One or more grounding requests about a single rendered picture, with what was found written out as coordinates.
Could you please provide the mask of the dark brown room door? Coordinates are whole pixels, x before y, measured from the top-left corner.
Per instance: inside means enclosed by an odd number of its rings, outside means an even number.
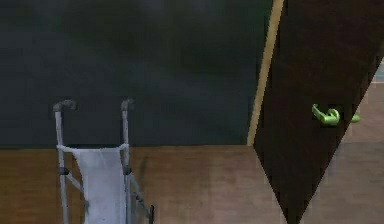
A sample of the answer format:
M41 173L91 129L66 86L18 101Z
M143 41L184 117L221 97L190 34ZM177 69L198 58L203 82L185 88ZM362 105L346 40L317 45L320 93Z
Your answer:
M286 224L300 223L383 57L384 0L284 0L254 149Z

